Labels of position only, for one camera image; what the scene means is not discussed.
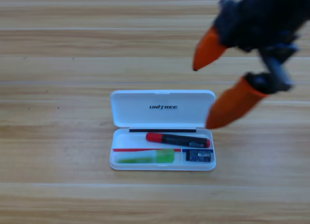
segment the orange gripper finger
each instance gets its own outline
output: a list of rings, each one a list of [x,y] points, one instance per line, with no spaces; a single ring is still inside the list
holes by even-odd
[[[197,71],[217,60],[227,49],[219,42],[216,28],[212,26],[197,44],[193,70]]]
[[[206,128],[221,128],[230,124],[243,117],[267,96],[253,89],[245,77],[242,77],[233,88],[225,91],[213,104],[206,121]]]

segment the wooden table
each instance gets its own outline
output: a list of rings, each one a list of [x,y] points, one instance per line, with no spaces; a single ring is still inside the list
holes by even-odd
[[[0,0],[0,223],[310,223],[309,27],[286,67],[296,87],[213,131],[211,172],[109,166],[109,95],[209,89],[255,53],[191,70],[217,0]]]

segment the open case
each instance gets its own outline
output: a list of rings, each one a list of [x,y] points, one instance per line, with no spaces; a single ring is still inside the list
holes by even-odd
[[[209,90],[112,92],[113,120],[120,129],[113,135],[110,166],[115,170],[149,171],[214,169],[214,142],[211,131],[205,129],[205,122],[215,98],[215,94]],[[206,138],[210,140],[210,145],[202,150],[150,142],[146,140],[149,132]],[[209,160],[193,160],[194,153],[196,156],[206,154]]]

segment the green tube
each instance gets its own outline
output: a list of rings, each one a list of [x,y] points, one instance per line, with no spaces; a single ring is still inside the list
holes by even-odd
[[[174,149],[140,151],[140,155],[144,154],[142,157],[135,156],[136,152],[130,152],[130,154],[133,156],[120,159],[118,163],[172,163],[174,161]]]

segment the red strip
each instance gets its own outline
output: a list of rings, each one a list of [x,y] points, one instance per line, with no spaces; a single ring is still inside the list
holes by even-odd
[[[158,148],[155,148],[155,149],[152,149],[152,148],[125,148],[125,149],[121,149],[121,148],[116,148],[116,149],[113,149],[114,152],[135,152],[135,151],[145,151],[145,150],[163,150],[165,148],[162,148],[162,149],[158,149]],[[182,149],[173,149],[174,152],[181,152]]]

